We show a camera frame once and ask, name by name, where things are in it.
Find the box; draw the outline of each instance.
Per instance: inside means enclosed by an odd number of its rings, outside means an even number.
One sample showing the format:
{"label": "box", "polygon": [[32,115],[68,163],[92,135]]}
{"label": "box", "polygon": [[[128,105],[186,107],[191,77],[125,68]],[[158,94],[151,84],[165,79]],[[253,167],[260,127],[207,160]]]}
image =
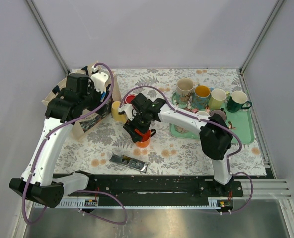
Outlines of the box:
{"label": "box", "polygon": [[[88,74],[92,75],[92,66],[95,65],[95,63],[88,65],[87,69],[88,69]],[[82,73],[82,74],[86,74],[86,72],[84,70],[79,70],[77,72],[74,73]],[[97,113],[93,113],[92,115],[79,120],[77,122],[75,122],[75,125],[72,128],[72,135],[76,140],[82,140],[86,135],[88,135],[91,131],[94,130],[95,127],[97,127],[99,125],[99,123],[111,112],[111,107],[112,107],[112,103],[115,101],[120,101],[121,100],[121,93],[119,91],[119,87],[118,87],[118,83],[117,83],[117,76],[114,75],[114,89],[112,92],[112,97],[108,102],[108,107],[106,107],[106,111],[103,115],[99,115]],[[64,88],[66,86],[66,81],[67,78],[64,78],[61,82],[59,82],[57,84],[57,86],[59,87],[59,89],[61,90],[62,88]],[[51,91],[48,96],[42,100],[42,103],[47,106],[48,103],[55,98],[55,94]],[[89,113],[89,110],[84,110],[82,115],[85,115],[87,113]]]}

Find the cable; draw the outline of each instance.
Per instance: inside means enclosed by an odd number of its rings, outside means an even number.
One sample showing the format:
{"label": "cable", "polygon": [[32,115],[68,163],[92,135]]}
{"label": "cable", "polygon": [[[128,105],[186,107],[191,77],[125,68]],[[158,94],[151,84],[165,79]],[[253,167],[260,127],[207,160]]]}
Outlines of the cable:
{"label": "cable", "polygon": [[[125,98],[126,98],[126,97],[127,97],[132,91],[134,91],[134,90],[136,90],[136,89],[139,89],[139,88],[152,88],[152,89],[156,90],[158,93],[160,93],[160,94],[162,95],[162,97],[164,98],[164,100],[166,101],[166,103],[168,104],[168,106],[169,106],[172,110],[174,110],[175,112],[178,112],[178,113],[180,113],[180,114],[182,114],[182,115],[188,116],[188,117],[190,117],[190,118],[193,118],[193,119],[196,119],[196,120],[198,119],[197,116],[192,116],[192,115],[190,115],[190,114],[188,114],[188,113],[185,113],[185,112],[183,112],[183,111],[176,110],[176,109],[170,104],[170,102],[168,101],[168,99],[166,98],[166,96],[165,96],[165,94],[164,94],[163,92],[161,92],[159,89],[157,89],[157,88],[155,88],[155,87],[153,87],[153,86],[149,86],[149,85],[138,86],[138,87],[133,88],[133,89],[131,89],[130,91],[128,91],[128,92],[125,94],[125,96],[122,98],[121,103],[120,103],[120,107],[122,106],[122,103],[124,102]],[[241,142],[240,138],[239,138],[239,137],[238,137],[233,131],[231,131],[229,128],[226,128],[226,127],[224,127],[224,126],[222,126],[222,125],[220,125],[220,124],[218,124],[218,123],[215,123],[215,122],[210,121],[210,120],[205,120],[205,119],[200,119],[200,121],[203,121],[203,122],[206,122],[206,123],[209,123],[209,124],[215,125],[215,126],[221,128],[221,129],[225,130],[226,132],[228,132],[228,133],[230,133],[231,135],[233,135],[233,136],[236,138],[236,140],[238,141],[238,144],[239,144],[239,148],[238,148],[238,150],[236,150],[236,151],[234,151],[234,152],[232,152],[232,153],[230,153],[230,154],[228,154],[228,155],[226,156],[227,170],[228,170],[229,173],[231,173],[231,166],[230,166],[230,159],[229,159],[229,157],[232,156],[232,155],[235,155],[235,154],[239,153],[239,152],[242,150],[242,142]],[[236,210],[236,211],[234,211],[234,212],[232,212],[232,213],[237,213],[237,212],[242,211],[242,210],[243,210],[243,209],[244,209],[244,208],[245,208],[245,207],[251,202],[251,199],[252,199],[252,196],[253,196],[253,181],[252,181],[250,175],[248,175],[246,172],[236,172],[236,173],[233,174],[233,175],[235,176],[235,175],[237,175],[237,174],[244,174],[244,175],[246,175],[246,176],[248,177],[248,179],[250,180],[250,184],[251,184],[251,193],[250,193],[249,199],[247,200],[247,203],[246,203],[242,208],[240,208],[240,209],[238,209],[238,210]]]}
{"label": "cable", "polygon": [[31,222],[31,221],[28,219],[28,217],[27,217],[26,206],[25,206],[25,200],[26,200],[26,195],[27,195],[28,187],[29,187],[29,184],[30,184],[30,182],[31,182],[32,175],[33,175],[33,172],[34,172],[34,170],[35,170],[36,164],[37,164],[37,162],[38,162],[39,156],[40,156],[40,154],[41,154],[41,151],[42,151],[42,149],[43,149],[45,143],[49,140],[50,135],[52,135],[54,132],[56,132],[57,130],[61,129],[62,127],[66,126],[66,125],[69,125],[69,124],[72,124],[72,123],[74,123],[74,122],[76,122],[76,121],[78,121],[78,120],[84,119],[85,117],[88,117],[88,116],[92,115],[93,113],[95,113],[96,111],[100,110],[100,109],[101,109],[101,108],[102,108],[102,107],[108,102],[108,100],[109,100],[109,99],[111,98],[111,96],[112,96],[113,89],[114,89],[114,75],[113,75],[113,72],[112,72],[111,69],[110,69],[106,64],[104,64],[104,63],[96,63],[94,67],[97,67],[97,66],[99,66],[99,65],[105,67],[105,68],[108,70],[109,74],[111,75],[111,81],[112,81],[112,83],[111,83],[111,87],[110,87],[110,93],[108,94],[108,96],[106,97],[106,99],[101,103],[101,105],[99,105],[99,106],[98,106],[97,108],[95,108],[93,111],[91,111],[91,112],[89,112],[89,113],[87,113],[87,114],[85,114],[85,115],[83,115],[83,116],[80,116],[80,117],[78,117],[78,118],[76,118],[76,119],[73,119],[73,120],[70,120],[70,121],[68,121],[68,122],[65,122],[64,124],[59,125],[59,126],[57,126],[56,128],[54,128],[53,130],[51,130],[51,131],[45,136],[46,139],[44,139],[44,140],[41,142],[40,147],[38,148],[38,151],[37,151],[37,153],[36,153],[36,156],[34,157],[34,160],[33,160],[32,166],[31,166],[31,170],[30,170],[30,175],[28,176],[28,179],[27,179],[26,185],[25,185],[25,187],[24,187],[23,194],[22,194],[22,200],[21,200],[22,216],[23,216],[24,221],[25,221],[28,225],[32,225],[32,224],[38,222],[38,221],[40,220],[40,218],[43,216],[43,213],[44,213],[44,211],[45,211],[46,208],[47,208],[47,207],[45,206],[45,207],[43,208],[43,210],[42,210],[40,216],[39,216],[35,221]]}
{"label": "cable", "polygon": [[115,225],[125,225],[126,222],[127,222],[127,218],[128,218],[128,215],[127,215],[127,211],[126,211],[126,208],[124,207],[124,205],[116,198],[114,197],[113,195],[109,194],[109,193],[106,193],[106,192],[99,192],[99,191],[87,191],[87,190],[79,190],[79,191],[76,191],[76,192],[86,192],[86,193],[98,193],[98,194],[103,194],[103,195],[106,195],[106,196],[109,196],[111,198],[113,198],[121,207],[122,209],[124,210],[124,213],[125,213],[125,218],[122,222],[114,222],[114,221],[111,221],[111,220],[108,220],[106,218],[103,218],[103,217],[99,217],[99,216],[96,216],[94,214],[90,214],[90,213],[85,213],[89,216],[92,216],[92,217],[95,217],[95,218],[98,218],[102,221],[105,221],[105,222],[109,222],[109,223],[112,223],[112,224],[115,224]]}

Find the green tray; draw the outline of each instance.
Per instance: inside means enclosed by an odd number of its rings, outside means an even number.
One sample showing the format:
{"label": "green tray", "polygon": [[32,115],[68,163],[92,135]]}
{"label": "green tray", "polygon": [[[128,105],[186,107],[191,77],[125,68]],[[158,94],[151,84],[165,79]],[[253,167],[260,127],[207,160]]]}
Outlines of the green tray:
{"label": "green tray", "polygon": [[[171,102],[173,103],[174,98],[176,96],[176,93],[172,95]],[[180,108],[185,108],[186,105],[178,105]],[[232,129],[232,131],[240,138],[241,142],[243,144],[250,144],[254,141],[254,130],[253,130],[253,124],[252,124],[252,117],[250,110],[240,110],[236,113],[230,113],[226,109],[225,103],[222,106],[225,109],[227,120],[231,121],[233,126],[236,127],[236,129]],[[198,135],[195,135],[192,132],[187,133],[180,133],[176,131],[175,126],[173,124],[169,125],[169,131],[170,133],[179,138],[189,138],[189,139],[199,139]],[[232,143],[238,143],[236,138],[233,138]]]}

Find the floral tablecloth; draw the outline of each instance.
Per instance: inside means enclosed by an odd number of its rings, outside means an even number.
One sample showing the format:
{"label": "floral tablecloth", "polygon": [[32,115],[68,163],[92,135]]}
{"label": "floral tablecloth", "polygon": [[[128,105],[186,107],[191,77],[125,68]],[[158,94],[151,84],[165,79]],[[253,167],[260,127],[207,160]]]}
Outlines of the floral tablecloth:
{"label": "floral tablecloth", "polygon": [[[225,91],[242,90],[235,69],[116,69],[122,96],[140,85],[152,85],[171,98],[178,79],[187,77],[208,87]],[[154,100],[160,97],[155,90],[139,89]],[[157,130],[148,147],[138,148],[123,129],[109,115],[93,132],[78,142],[66,139],[56,163],[55,173],[83,170],[93,174],[139,174],[141,172],[110,162],[112,152],[148,162],[146,174],[213,175],[211,160],[202,152],[200,142],[194,139],[173,137],[169,124],[153,122]],[[230,151],[235,151],[233,144]],[[240,153],[231,157],[232,172],[244,171],[250,175],[265,175],[265,167],[256,139],[243,145]]]}

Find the gray wall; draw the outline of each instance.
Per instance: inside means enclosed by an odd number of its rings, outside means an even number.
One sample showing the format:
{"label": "gray wall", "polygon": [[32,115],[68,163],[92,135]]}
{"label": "gray wall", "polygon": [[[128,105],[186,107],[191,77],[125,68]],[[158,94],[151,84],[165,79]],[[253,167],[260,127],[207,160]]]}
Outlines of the gray wall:
{"label": "gray wall", "polygon": [[8,188],[30,161],[43,126],[41,100],[64,77],[23,0],[0,0],[0,238],[19,196]]}
{"label": "gray wall", "polygon": [[276,172],[294,201],[294,0],[284,4],[244,75]]}
{"label": "gray wall", "polygon": [[240,67],[276,0],[35,0],[70,68]]}

